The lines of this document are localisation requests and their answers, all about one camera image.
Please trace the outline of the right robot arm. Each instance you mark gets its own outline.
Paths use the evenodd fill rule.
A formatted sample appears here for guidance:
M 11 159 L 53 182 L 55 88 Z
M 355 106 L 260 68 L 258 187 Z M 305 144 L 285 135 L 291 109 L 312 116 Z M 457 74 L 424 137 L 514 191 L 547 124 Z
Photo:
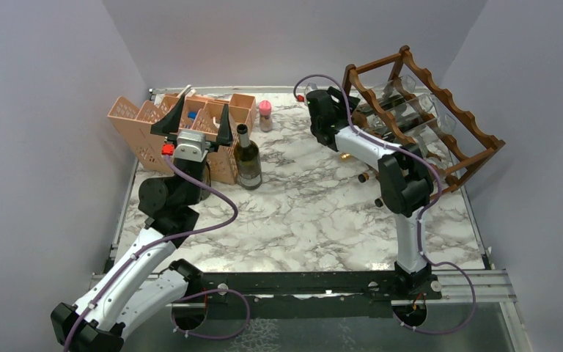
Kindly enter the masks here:
M 432 280 L 425 257 L 422 211 L 430 203 L 433 180 L 415 144 L 401 146 L 365 133 L 349 119 L 351 108 L 334 87 L 307 89 L 310 131 L 330 149 L 348 153 L 378 172 L 380 201 L 395 215 L 397 259 L 391 289 L 412 298 Z

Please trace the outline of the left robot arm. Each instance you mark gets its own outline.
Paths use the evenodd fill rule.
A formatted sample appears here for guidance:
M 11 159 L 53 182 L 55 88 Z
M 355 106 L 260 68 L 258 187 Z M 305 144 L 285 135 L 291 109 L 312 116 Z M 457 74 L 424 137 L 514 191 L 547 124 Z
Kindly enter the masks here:
M 161 155 L 171 177 L 153 177 L 139 188 L 139 209 L 147 215 L 144 228 L 111 270 L 74 304 L 61 303 L 51 313 L 56 338 L 64 351 L 119 351 L 127 336 L 165 305 L 203 295 L 199 269 L 185 260 L 171 264 L 152 284 L 152 271 L 189 236 L 220 229 L 238 216 L 236 204 L 204 181 L 207 155 L 233 142 L 229 105 L 224 104 L 213 140 L 204 131 L 181 128 L 185 108 L 181 97 L 150 133 L 163 139 Z M 232 217 L 210 227 L 195 228 L 193 205 L 202 191 L 225 201 Z

